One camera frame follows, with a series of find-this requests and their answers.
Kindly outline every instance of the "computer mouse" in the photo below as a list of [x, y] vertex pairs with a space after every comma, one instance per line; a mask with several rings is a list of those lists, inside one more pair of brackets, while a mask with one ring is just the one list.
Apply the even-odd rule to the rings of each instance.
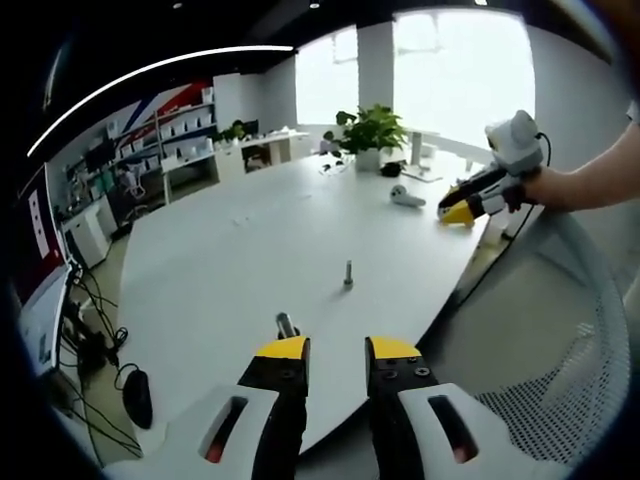
[[134, 370], [129, 374], [122, 388], [122, 403], [133, 423], [145, 430], [151, 428], [153, 407], [149, 377], [144, 371]]

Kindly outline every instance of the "human arm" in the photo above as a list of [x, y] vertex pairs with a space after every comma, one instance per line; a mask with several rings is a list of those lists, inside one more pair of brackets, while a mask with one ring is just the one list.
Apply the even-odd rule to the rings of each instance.
[[586, 210], [640, 198], [640, 125], [632, 123], [602, 155], [571, 173], [543, 169], [528, 198], [559, 210]]

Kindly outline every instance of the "white pot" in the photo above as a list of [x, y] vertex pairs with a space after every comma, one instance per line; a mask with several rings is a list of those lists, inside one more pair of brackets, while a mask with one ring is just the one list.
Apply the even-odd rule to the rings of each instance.
[[375, 172], [380, 171], [380, 151], [370, 148], [365, 152], [356, 155], [356, 170], [359, 172]]

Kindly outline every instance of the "window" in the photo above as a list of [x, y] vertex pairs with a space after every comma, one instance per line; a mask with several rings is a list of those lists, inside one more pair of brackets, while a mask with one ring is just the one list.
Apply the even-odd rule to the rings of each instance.
[[484, 127], [535, 115], [529, 38], [514, 15], [431, 9], [394, 24], [394, 109], [408, 127], [486, 148]]
[[355, 27], [300, 48], [296, 58], [298, 123], [333, 125], [340, 110], [358, 108], [358, 37]]

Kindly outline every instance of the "metal bolt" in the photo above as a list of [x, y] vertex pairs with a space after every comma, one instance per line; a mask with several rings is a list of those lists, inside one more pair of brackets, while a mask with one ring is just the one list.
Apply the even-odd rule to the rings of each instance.
[[344, 276], [344, 286], [347, 288], [350, 288], [353, 286], [351, 260], [347, 261], [347, 273]]
[[417, 377], [428, 377], [431, 373], [431, 370], [429, 370], [427, 367], [419, 367], [416, 368], [413, 373], [415, 373]]
[[276, 315], [276, 324], [278, 325], [278, 331], [282, 338], [290, 338], [296, 336], [295, 328], [293, 327], [293, 323], [291, 323], [291, 318], [284, 312]]

